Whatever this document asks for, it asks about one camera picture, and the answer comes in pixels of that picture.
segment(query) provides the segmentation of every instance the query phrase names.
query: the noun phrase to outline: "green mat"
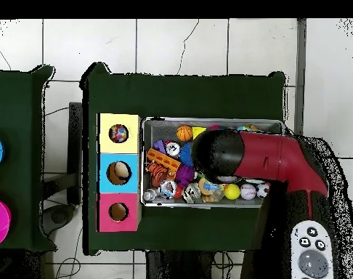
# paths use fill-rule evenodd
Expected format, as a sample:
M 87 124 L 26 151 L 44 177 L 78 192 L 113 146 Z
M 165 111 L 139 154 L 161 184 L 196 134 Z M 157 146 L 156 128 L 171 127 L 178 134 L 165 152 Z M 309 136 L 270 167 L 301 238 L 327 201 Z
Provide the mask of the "green mat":
M 84 145 L 84 188 L 87 182 L 89 188 L 89 206 L 84 207 L 84 251 L 249 249 L 258 209 L 143 207 L 138 231 L 96 232 L 96 114 L 282 121 L 284 83 L 281 72 L 269 76 L 123 75 L 109 74 L 103 63 L 94 63 L 80 83 L 84 90 L 84 143 L 89 138 L 88 151 Z
M 12 215 L 0 248 L 54 250 L 40 230 L 42 91 L 53 70 L 40 66 L 30 73 L 0 71 L 0 140 L 5 149 L 0 201 Z

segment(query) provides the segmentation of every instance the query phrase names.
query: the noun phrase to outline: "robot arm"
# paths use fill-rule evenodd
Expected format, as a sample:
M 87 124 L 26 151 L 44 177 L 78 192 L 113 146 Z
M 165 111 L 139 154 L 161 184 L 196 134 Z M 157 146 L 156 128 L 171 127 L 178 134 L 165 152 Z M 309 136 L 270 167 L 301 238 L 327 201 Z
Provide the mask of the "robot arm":
M 285 258 L 283 270 L 286 272 L 287 265 L 291 268 L 291 275 L 283 275 L 283 279 L 337 279 L 328 183 L 312 151 L 301 140 L 231 129 L 207 130 L 193 141 L 192 159 L 215 183 L 232 176 L 286 183 L 283 232 L 277 233 L 281 239 L 275 241 L 281 258 Z

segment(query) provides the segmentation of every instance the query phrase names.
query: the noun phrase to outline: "blue box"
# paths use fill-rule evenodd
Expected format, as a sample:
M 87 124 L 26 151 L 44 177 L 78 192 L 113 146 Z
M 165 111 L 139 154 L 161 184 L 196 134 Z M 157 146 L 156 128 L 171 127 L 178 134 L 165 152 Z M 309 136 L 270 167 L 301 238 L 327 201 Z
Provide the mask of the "blue box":
M 129 181 L 123 185 L 114 185 L 107 178 L 107 169 L 111 163 L 123 161 L 130 170 Z M 100 153 L 100 193 L 138 193 L 139 156 L 137 154 Z

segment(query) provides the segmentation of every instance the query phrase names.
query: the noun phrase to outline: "metal tray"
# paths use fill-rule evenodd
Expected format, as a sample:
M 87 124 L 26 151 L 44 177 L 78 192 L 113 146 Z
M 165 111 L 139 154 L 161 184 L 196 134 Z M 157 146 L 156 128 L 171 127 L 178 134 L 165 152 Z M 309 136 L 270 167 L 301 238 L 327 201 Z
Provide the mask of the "metal tray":
M 150 185 L 150 174 L 145 171 L 147 163 L 147 151 L 157 140 L 175 140 L 183 146 L 184 142 L 177 140 L 177 128 L 181 125 L 209 127 L 211 125 L 220 125 L 226 127 L 239 127 L 246 124 L 253 124 L 263 132 L 272 134 L 284 134 L 285 125 L 278 120 L 251 120 L 251 119 L 224 119 L 224 118 L 143 118 L 140 133 L 140 200 L 145 206 L 167 206 L 167 207 L 193 207 L 209 209 L 212 207 L 223 208 L 260 208 L 262 199 L 255 197 L 253 200 L 229 200 L 223 198 L 220 202 L 204 203 L 202 199 L 197 199 L 194 204 L 187 204 L 180 199 L 156 198 L 154 201 L 145 201 L 143 193 Z

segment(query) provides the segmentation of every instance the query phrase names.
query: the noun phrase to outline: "stacked cubes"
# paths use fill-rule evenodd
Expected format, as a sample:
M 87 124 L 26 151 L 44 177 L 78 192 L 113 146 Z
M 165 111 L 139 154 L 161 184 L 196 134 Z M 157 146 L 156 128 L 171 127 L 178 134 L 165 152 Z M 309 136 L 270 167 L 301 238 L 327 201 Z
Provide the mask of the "stacked cubes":
M 99 114 L 99 232 L 137 231 L 142 218 L 138 189 L 139 125 L 137 115 Z

